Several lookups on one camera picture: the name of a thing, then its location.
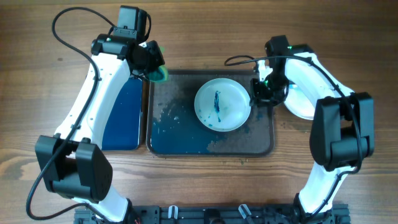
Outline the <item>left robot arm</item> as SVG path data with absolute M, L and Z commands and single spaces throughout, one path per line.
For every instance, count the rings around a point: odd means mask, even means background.
M 150 15 L 121 6 L 117 23 L 99 35 L 86 55 L 90 69 L 62 124 L 52 136 L 40 136 L 35 153 L 37 183 L 75 207 L 85 207 L 102 223 L 140 223 L 128 198 L 112 186 L 113 168 L 101 148 L 114 103 L 131 78 L 162 82 L 168 78 L 162 51 L 149 40 Z

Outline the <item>white plate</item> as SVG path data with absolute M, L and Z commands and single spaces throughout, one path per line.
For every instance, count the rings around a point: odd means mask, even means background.
M 241 127 L 249 118 L 248 91 L 229 78 L 216 78 L 203 84 L 194 99 L 194 111 L 200 122 L 218 132 Z
M 289 92 L 284 105 L 295 116 L 313 120 L 315 107 L 296 84 L 289 85 Z

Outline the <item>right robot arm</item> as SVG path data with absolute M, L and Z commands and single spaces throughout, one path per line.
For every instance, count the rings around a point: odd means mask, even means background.
M 318 61 L 307 45 L 290 45 L 286 36 L 272 37 L 266 56 L 256 58 L 258 78 L 251 80 L 252 106 L 277 106 L 287 101 L 295 84 L 310 103 L 310 151 L 314 165 L 305 187 L 296 195 L 293 220 L 320 222 L 331 213 L 342 181 L 359 172 L 363 159 L 374 152 L 373 99 L 342 85 Z

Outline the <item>green sponge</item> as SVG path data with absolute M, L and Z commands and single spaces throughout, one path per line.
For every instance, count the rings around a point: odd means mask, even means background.
M 155 83 L 161 83 L 167 81 L 169 78 L 169 72 L 167 70 L 167 67 L 165 65 L 159 66 L 156 70 L 149 72 L 147 74 L 147 78 L 151 82 Z

